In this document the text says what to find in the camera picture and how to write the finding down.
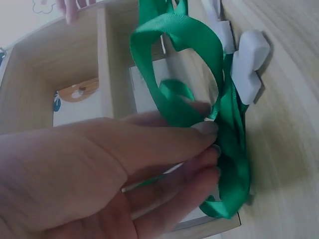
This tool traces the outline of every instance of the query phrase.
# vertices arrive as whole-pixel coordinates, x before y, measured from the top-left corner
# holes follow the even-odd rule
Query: wooden table
[[[190,16],[208,24],[199,0]],[[261,30],[271,54],[259,71],[264,90],[246,113],[255,197],[242,226],[223,239],[314,239],[319,235],[319,1],[223,0],[235,38]],[[170,55],[177,77],[212,101],[207,66],[192,50]]]

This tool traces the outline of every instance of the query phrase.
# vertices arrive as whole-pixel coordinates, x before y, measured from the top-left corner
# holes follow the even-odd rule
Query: wooden surface
[[[190,16],[208,24],[202,4]],[[264,90],[246,113],[252,205],[223,239],[314,239],[319,235],[319,1],[223,0],[236,40],[261,30],[272,52],[259,71]],[[207,66],[192,50],[171,54],[175,74],[198,99],[213,100]]]
[[[60,18],[16,44],[54,88],[64,89],[98,76],[97,9],[81,11],[72,25]]]
[[[105,37],[103,40],[105,45],[99,43],[99,73],[104,76],[100,77],[102,108],[104,116],[120,119],[136,113],[128,59],[124,57],[128,48],[119,44],[121,41],[116,32],[117,25],[114,23],[109,5],[106,4],[104,9],[99,9],[98,14],[98,21],[101,21],[98,23],[101,26],[99,34],[102,38]]]
[[[17,48],[8,53],[0,70],[0,134],[52,126],[54,89]]]

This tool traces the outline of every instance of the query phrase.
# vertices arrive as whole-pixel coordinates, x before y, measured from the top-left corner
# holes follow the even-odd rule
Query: fingernail
[[[213,144],[212,147],[217,150],[218,157],[220,157],[221,156],[221,148],[217,144]]]
[[[202,134],[217,134],[218,125],[213,121],[204,121],[194,124],[192,128],[197,129]]]

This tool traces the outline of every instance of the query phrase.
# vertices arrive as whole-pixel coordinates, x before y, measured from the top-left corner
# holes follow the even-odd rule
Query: white plastic piece
[[[270,45],[258,30],[246,31],[239,41],[239,49],[234,53],[231,77],[238,95],[245,105],[253,103],[261,81],[255,71],[265,62]]]
[[[221,44],[223,45],[223,51],[226,54],[234,53],[235,44],[230,22],[221,21],[220,0],[202,0],[202,3],[208,16],[209,26],[221,41]]]
[[[153,68],[157,85],[160,84],[161,80],[171,78],[165,58],[154,61]],[[138,68],[131,67],[130,73],[137,112],[144,113],[156,110],[156,105]]]

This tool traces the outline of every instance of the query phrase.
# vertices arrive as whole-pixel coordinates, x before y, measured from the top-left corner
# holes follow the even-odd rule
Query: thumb
[[[128,174],[152,165],[189,160],[214,143],[218,131],[217,124],[211,121],[190,128],[135,125],[115,128],[112,142],[109,142],[112,147],[108,151]]]

